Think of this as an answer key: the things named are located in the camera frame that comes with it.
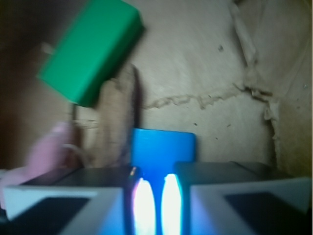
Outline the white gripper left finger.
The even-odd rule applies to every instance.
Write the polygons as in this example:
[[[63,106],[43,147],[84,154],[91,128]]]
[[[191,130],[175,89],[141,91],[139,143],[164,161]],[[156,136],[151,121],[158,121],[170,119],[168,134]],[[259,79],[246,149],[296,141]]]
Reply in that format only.
[[[4,188],[4,235],[132,235],[135,166],[61,169]]]

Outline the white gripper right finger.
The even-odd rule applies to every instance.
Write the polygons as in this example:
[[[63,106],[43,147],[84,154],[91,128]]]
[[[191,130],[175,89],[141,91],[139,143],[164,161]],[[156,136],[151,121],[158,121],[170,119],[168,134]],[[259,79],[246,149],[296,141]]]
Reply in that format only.
[[[175,164],[184,235],[310,235],[312,179],[258,162]]]

